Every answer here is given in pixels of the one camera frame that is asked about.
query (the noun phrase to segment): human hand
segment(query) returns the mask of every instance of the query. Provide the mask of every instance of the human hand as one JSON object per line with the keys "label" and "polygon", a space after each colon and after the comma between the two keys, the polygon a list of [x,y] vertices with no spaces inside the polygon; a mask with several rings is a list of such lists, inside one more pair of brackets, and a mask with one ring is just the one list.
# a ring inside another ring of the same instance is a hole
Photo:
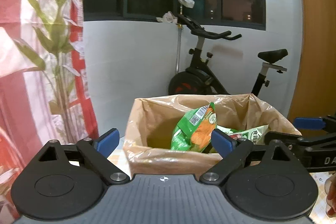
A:
{"label": "human hand", "polygon": [[325,181],[324,191],[327,194],[325,212],[329,217],[336,217],[336,174]]}

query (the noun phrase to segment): tiled wall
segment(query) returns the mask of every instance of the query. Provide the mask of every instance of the tiled wall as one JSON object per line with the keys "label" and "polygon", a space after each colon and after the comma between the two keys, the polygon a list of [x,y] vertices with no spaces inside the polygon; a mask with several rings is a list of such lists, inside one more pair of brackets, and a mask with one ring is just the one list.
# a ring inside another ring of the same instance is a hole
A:
{"label": "tiled wall", "polygon": [[[210,68],[232,94],[249,93],[261,69],[261,51],[287,48],[289,55],[278,64],[282,75],[270,70],[268,88],[260,99],[287,115],[295,88],[302,43],[301,0],[266,0],[266,31],[206,26],[212,32],[231,30],[239,40],[206,40],[205,53],[214,54]],[[151,22],[85,22],[84,41],[89,91],[100,134],[116,127],[123,135],[134,98],[167,95],[175,73],[177,29]],[[188,50],[197,38],[183,30],[180,67],[190,63]]]}

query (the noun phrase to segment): brown paper bag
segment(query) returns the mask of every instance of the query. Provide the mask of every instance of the brown paper bag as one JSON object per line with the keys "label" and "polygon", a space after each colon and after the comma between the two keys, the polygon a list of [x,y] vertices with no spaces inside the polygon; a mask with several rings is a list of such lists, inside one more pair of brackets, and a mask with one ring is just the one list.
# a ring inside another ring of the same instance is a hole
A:
{"label": "brown paper bag", "polygon": [[183,115],[210,102],[215,103],[219,126],[247,130],[268,124],[269,130],[301,135],[280,112],[253,94],[139,98],[129,116],[123,147],[132,175],[195,174],[198,178],[218,163],[219,154],[169,150],[173,129]]}

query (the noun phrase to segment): metal bolt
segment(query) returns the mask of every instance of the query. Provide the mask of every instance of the metal bolt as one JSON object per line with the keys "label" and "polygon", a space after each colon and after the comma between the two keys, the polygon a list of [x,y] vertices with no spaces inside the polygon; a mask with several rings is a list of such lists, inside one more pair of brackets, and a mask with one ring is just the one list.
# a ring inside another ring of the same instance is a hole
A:
{"label": "metal bolt", "polygon": [[210,173],[205,173],[203,175],[203,178],[207,181],[216,181],[219,179],[219,175],[217,173],[210,172]]}
{"label": "metal bolt", "polygon": [[114,181],[122,181],[125,180],[126,178],[127,175],[124,173],[113,173],[112,175],[110,175],[110,179]]}

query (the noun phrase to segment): orange and green package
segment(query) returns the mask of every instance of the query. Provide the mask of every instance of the orange and green package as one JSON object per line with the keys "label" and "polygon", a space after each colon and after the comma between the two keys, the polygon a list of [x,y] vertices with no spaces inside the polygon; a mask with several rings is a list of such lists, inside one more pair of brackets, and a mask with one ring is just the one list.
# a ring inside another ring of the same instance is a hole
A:
{"label": "orange and green package", "polygon": [[214,103],[188,111],[177,123],[171,140],[171,150],[202,152],[216,128]]}

